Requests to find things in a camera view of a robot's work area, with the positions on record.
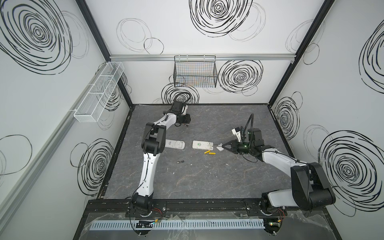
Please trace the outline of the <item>white remote with batteries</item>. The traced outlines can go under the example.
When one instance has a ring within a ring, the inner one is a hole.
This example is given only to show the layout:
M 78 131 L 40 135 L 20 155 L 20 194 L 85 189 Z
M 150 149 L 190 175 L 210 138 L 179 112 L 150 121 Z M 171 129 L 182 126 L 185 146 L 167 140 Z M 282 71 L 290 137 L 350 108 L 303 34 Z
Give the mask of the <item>white remote with batteries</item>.
M 196 149 L 196 150 L 213 151 L 214 150 L 214 143 L 205 142 L 205 141 L 193 141 L 192 147 L 193 147 L 193 149 Z

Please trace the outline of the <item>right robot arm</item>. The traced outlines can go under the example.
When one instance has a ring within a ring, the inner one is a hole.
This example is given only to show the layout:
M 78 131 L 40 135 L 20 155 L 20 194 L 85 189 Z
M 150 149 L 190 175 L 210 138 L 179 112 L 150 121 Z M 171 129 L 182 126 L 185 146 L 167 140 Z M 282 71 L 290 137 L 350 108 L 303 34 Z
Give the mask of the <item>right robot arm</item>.
M 318 163 L 306 163 L 280 152 L 273 146 L 264 144 L 260 129 L 232 129 L 236 140 L 222 144 L 221 147 L 236 155 L 251 155 L 269 164 L 291 178 L 291 188 L 263 193 L 260 209 L 270 216 L 282 207 L 299 208 L 303 211 L 326 207 L 336 203 L 336 195 L 323 170 Z

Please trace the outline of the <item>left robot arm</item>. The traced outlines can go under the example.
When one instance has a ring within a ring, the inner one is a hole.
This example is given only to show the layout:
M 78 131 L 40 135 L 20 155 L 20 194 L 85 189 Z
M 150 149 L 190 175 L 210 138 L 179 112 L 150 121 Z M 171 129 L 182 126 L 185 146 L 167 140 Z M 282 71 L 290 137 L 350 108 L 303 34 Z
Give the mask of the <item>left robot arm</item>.
M 187 114 L 187 109 L 187 103 L 174 101 L 171 108 L 163 112 L 162 118 L 145 126 L 141 142 L 143 169 L 139 186 L 131 197 L 132 208 L 141 216 L 149 216 L 153 211 L 154 177 L 157 163 L 166 147 L 167 129 L 190 123 L 191 116 Z

